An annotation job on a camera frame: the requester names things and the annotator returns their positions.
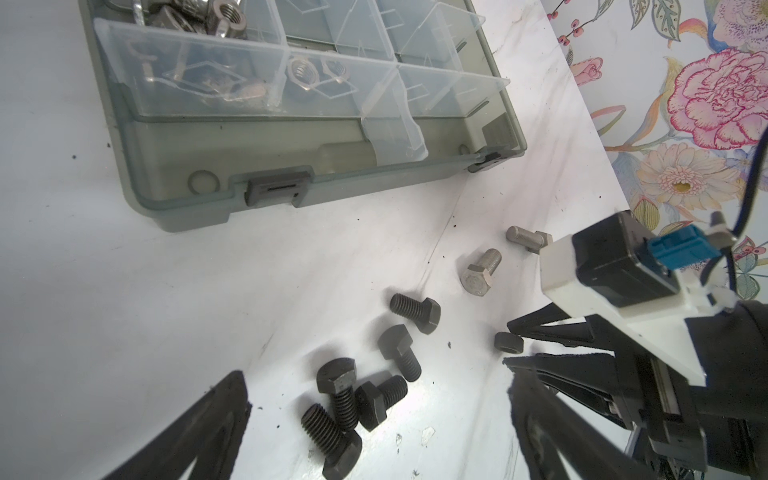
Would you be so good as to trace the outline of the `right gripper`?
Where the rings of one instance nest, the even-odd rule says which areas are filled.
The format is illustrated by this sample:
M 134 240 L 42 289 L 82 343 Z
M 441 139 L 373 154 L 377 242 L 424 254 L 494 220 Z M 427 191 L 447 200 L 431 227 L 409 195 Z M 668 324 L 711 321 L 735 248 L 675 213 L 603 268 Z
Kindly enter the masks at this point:
M 661 461 L 693 470 L 715 467 L 749 477 L 767 474 L 767 307 L 739 304 L 688 327 L 707 372 L 689 385 L 605 320 L 574 319 L 554 303 L 507 323 L 521 338 L 608 354 L 507 357 L 513 373 L 531 372 L 547 387 L 615 425 L 641 428 Z

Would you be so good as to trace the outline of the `small silver hex nut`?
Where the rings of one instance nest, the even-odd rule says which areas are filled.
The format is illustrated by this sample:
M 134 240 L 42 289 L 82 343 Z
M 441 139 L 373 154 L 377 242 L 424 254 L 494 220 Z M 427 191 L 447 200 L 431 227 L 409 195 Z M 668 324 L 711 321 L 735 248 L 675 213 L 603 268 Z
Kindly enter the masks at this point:
M 321 59 L 321 66 L 323 73 L 330 79 L 338 84 L 346 83 L 350 78 L 350 72 L 345 63 L 331 59 L 330 57 L 323 57 Z

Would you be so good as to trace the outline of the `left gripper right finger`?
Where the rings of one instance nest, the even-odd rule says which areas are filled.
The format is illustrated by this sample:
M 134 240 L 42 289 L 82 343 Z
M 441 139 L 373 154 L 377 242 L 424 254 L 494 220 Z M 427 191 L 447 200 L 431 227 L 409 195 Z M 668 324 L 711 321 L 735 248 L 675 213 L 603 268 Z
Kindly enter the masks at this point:
M 654 479 L 624 455 L 530 372 L 514 375 L 508 390 L 511 421 L 532 479 L 567 479 L 569 463 L 582 479 Z

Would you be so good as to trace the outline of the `silver hex bolt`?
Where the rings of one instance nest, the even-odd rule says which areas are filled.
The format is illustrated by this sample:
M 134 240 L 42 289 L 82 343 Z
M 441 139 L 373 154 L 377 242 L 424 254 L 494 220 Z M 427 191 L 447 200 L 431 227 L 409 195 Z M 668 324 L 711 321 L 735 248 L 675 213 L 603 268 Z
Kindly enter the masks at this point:
M 501 253 L 490 248 L 475 262 L 467 266 L 460 276 L 464 289 L 475 296 L 485 296 L 491 289 L 492 275 L 502 261 Z
M 534 254 L 539 254 L 553 241 L 552 236 L 546 232 L 530 231 L 519 226 L 509 227 L 506 231 L 506 239 Z

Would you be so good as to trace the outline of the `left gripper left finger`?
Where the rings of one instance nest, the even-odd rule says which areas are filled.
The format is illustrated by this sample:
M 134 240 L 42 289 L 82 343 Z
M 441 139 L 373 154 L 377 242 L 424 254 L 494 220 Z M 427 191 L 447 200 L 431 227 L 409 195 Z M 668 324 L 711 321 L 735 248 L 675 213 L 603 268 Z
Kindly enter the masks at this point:
M 108 479 L 228 479 L 252 410 L 242 371 L 234 370 Z

